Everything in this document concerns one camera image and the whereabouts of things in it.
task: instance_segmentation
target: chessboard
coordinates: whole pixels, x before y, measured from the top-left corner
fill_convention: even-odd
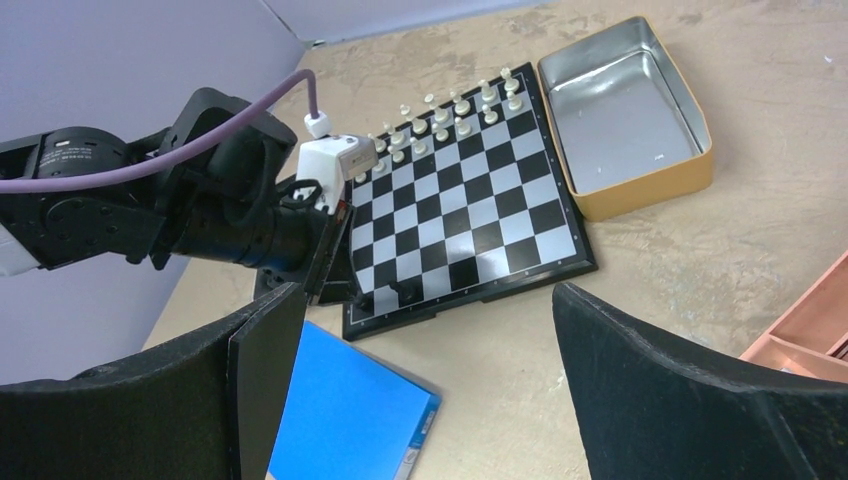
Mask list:
[[[518,81],[512,95],[510,78]],[[440,105],[449,114],[442,111],[435,127],[446,131],[441,141],[432,108],[418,117],[427,122],[421,134],[410,121],[389,129],[403,141],[378,137],[391,145],[381,165],[346,185],[356,208],[351,258],[365,301],[345,304],[345,339],[597,269],[532,64],[489,86],[496,96],[487,91],[488,102],[481,87],[461,95],[470,109],[460,124],[459,96]]]

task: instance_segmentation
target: chess board border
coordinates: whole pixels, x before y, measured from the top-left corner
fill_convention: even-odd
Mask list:
[[[575,255],[572,255],[568,259],[558,261],[556,266],[552,266],[551,263],[537,265],[525,270],[524,273],[517,272],[509,277],[498,279],[497,281],[481,283],[474,287],[469,287],[464,291],[452,292],[437,299],[431,299],[366,320],[354,321],[352,312],[353,306],[349,303],[345,303],[342,311],[344,320],[342,324],[342,338],[345,340],[353,341],[371,335],[376,335],[381,332],[435,318],[438,313],[462,305],[476,302],[488,303],[573,278],[578,275],[593,272],[598,269],[595,255],[592,251],[588,235],[586,234],[586,228],[583,224],[583,216],[580,214],[574,199],[568,191],[565,173],[562,167],[563,165],[567,165],[567,163],[560,157],[560,151],[556,148],[556,142],[551,135],[548,111],[543,101],[543,94],[536,70],[531,62],[527,62],[518,68],[513,69],[512,72],[514,76],[518,76],[520,74],[523,77],[524,88],[527,90],[527,94],[530,98],[532,111],[536,116],[536,124],[545,145],[545,153],[549,157],[553,155],[552,159],[555,160],[551,162],[551,171],[557,181],[557,185],[561,187],[559,190],[559,199],[564,207],[565,219],[571,230],[576,250]],[[503,95],[503,80],[500,77],[492,79],[490,83],[495,85],[497,82],[500,82],[498,88],[501,90],[500,93]],[[470,99],[479,92],[480,87],[476,87],[464,93],[462,98]],[[443,108],[452,108],[453,102],[449,101],[441,106]],[[429,119],[431,116],[432,112],[427,111],[418,118]],[[396,128],[398,130],[408,128],[410,123],[411,122],[405,122]],[[383,134],[380,138],[387,139],[387,135]],[[353,182],[347,182],[345,185],[344,198],[349,203],[352,201],[352,192]]]

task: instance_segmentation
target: white connector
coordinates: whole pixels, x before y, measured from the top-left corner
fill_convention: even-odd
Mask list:
[[[374,142],[358,135],[334,135],[312,140],[300,145],[296,180],[316,180],[321,185],[321,195],[315,202],[316,210],[327,210],[332,215],[344,193],[344,182],[377,164]],[[313,187],[301,188],[294,193],[295,200],[308,198]]]
[[[312,118],[312,114],[307,113],[303,117],[303,124],[306,125],[306,131],[316,140],[326,137],[333,131],[333,124],[330,122],[330,117],[320,110],[318,111],[318,118]]]

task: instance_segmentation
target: chess piece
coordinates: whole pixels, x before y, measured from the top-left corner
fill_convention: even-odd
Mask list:
[[[456,123],[456,136],[459,138],[467,137],[469,133],[471,133],[471,125],[468,124],[462,117],[456,117],[454,119],[454,123]]]
[[[394,145],[389,145],[389,153],[392,154],[392,161],[395,163],[400,163],[403,161],[403,150],[398,149]]]
[[[375,137],[374,135],[368,134],[368,138],[374,141],[374,148],[377,149],[377,153],[383,153],[386,151],[386,141],[380,137]]]
[[[427,144],[418,140],[415,137],[409,139],[410,145],[412,145],[412,151],[415,152],[416,155],[424,155],[427,152]]]
[[[444,142],[448,139],[448,131],[445,130],[445,127],[439,125],[438,123],[433,122],[432,130],[437,142]]]
[[[406,119],[407,122],[412,124],[412,131],[418,135],[427,131],[427,122],[421,120],[420,118],[413,117],[412,108],[409,105],[401,105],[400,106],[400,114]]]
[[[492,88],[487,80],[480,80],[478,85],[480,85],[480,94],[483,97],[483,101],[486,103],[494,102],[498,96],[498,91]]]
[[[483,105],[483,113],[485,114],[483,121],[486,125],[494,125],[498,122],[498,112],[492,110],[492,107]]]
[[[518,84],[518,79],[513,78],[512,71],[509,69],[509,67],[504,67],[501,69],[501,78],[504,79],[504,89],[507,92],[518,91],[518,87],[520,86]]]
[[[460,117],[464,115],[468,115],[468,112],[471,111],[471,102],[468,100],[463,100],[462,96],[456,91],[451,91],[451,98],[453,99],[453,111],[456,112]]]
[[[383,162],[382,160],[377,160],[377,165],[374,165],[374,168],[372,168],[371,170],[373,170],[375,173],[380,173],[385,169],[386,169],[386,163]]]
[[[406,140],[406,135],[404,135],[403,132],[395,130],[395,127],[393,127],[389,122],[383,122],[383,128],[385,128],[386,133],[389,134],[389,141],[392,145],[400,145],[404,140]]]
[[[445,123],[448,121],[448,111],[436,104],[436,97],[432,93],[428,93],[424,97],[424,103],[433,111],[433,120],[437,123]]]
[[[510,110],[513,112],[521,110],[521,98],[514,92],[507,92],[506,98],[509,100],[509,104],[507,104],[507,106]]]

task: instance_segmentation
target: open tin container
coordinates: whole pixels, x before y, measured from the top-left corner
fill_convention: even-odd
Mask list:
[[[712,182],[704,114],[647,19],[575,42],[538,70],[568,189],[587,220]]]

